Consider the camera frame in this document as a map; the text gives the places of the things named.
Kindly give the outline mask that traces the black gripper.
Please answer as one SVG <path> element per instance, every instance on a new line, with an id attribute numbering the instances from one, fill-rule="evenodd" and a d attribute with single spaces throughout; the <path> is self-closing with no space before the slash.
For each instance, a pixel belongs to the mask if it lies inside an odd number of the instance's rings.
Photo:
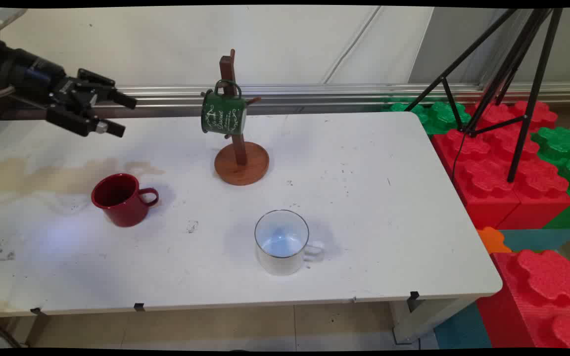
<path id="1" fill-rule="evenodd" d="M 95 115 L 79 115 L 97 101 L 112 101 L 131 110 L 137 105 L 135 97 L 120 92 L 108 77 L 84 68 L 79 68 L 77 78 L 70 77 L 62 66 L 20 48 L 11 49 L 2 41 L 0 84 L 13 87 L 18 97 L 45 107 L 47 122 L 83 137 L 90 133 L 124 135 L 121 124 Z"/>

